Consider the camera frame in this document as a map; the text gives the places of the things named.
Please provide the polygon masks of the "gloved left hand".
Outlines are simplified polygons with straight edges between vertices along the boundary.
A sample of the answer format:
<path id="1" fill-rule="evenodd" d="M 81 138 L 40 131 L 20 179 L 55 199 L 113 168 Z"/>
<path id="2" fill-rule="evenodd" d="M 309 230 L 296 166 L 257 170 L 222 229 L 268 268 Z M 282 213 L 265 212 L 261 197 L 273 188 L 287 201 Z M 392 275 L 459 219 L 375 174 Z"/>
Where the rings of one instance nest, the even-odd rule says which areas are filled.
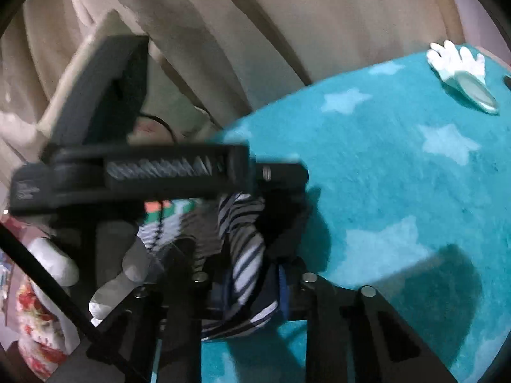
<path id="1" fill-rule="evenodd" d="M 121 260 L 120 273 L 103 284 L 89 302 L 91 323 L 97 327 L 134 289 L 156 284 L 172 266 L 188 266 L 188 255 L 176 245 L 167 245 L 151 253 L 140 238 L 135 239 Z"/>

